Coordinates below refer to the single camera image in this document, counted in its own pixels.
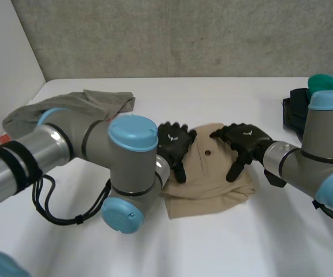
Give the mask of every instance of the gray cloth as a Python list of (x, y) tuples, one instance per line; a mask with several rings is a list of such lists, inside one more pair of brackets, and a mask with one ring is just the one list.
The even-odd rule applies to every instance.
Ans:
[(107, 120), (117, 113), (132, 111), (136, 98), (131, 92), (100, 92), (83, 90), (48, 98), (37, 104), (20, 107), (2, 122), (3, 129), (13, 139), (34, 130), (42, 114), (51, 108), (68, 108), (72, 111)]

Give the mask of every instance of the metal tube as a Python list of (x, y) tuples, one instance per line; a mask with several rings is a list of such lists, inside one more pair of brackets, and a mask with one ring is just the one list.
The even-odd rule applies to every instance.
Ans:
[[(47, 173), (56, 166), (61, 166), (69, 161), (70, 154), (66, 141), (53, 128), (42, 125), (18, 140), (36, 159), (39, 168)], [(24, 162), (14, 152), (11, 152), (20, 162), (27, 174)], [(0, 159), (0, 203), (14, 195), (17, 185), (13, 173), (7, 164)]]

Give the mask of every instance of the beige garment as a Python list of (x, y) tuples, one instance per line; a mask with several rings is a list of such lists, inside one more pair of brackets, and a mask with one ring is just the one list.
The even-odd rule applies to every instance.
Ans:
[(162, 191), (170, 219), (225, 211), (255, 193), (246, 169), (233, 183), (225, 180), (237, 153), (209, 137), (223, 126), (213, 123), (195, 129), (196, 140), (183, 159), (187, 182), (179, 184), (171, 173)]

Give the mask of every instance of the robotic hand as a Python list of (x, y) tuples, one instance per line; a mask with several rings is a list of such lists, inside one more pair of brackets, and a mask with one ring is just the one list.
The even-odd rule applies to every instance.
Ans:
[(175, 178), (179, 183), (186, 182), (186, 175), (182, 159), (188, 152), (189, 146), (196, 139), (195, 130), (188, 132), (188, 126), (182, 127), (176, 122), (161, 124), (158, 128), (159, 144), (157, 154), (163, 157), (174, 171)]
[(228, 143), (232, 150), (238, 152), (237, 160), (231, 165), (226, 175), (228, 182), (235, 181), (244, 166), (251, 164), (253, 160), (259, 160), (262, 163), (261, 150), (274, 143), (270, 136), (261, 129), (244, 123), (224, 126), (211, 133), (210, 137), (221, 139), (223, 142)]

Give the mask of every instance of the white table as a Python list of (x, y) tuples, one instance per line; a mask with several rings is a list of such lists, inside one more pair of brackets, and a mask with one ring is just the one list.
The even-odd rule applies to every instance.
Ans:
[[(33, 102), (82, 89), (132, 91), (133, 113), (156, 124), (246, 122), (276, 140), (299, 145), (294, 133), (282, 128), (281, 101), (306, 82), (306, 78), (54, 80)], [(34, 210), (29, 188), (0, 204), (0, 250), (37, 277), (333, 276), (333, 221), (292, 186), (270, 186), (259, 163), (249, 170), (257, 192), (246, 203), (219, 214), (169, 220), (160, 199), (146, 224), (132, 235), (113, 231), (99, 214), (80, 226), (46, 222)], [(107, 169), (78, 159), (49, 174), (57, 180), (52, 212), (62, 218), (86, 211), (109, 177)]]

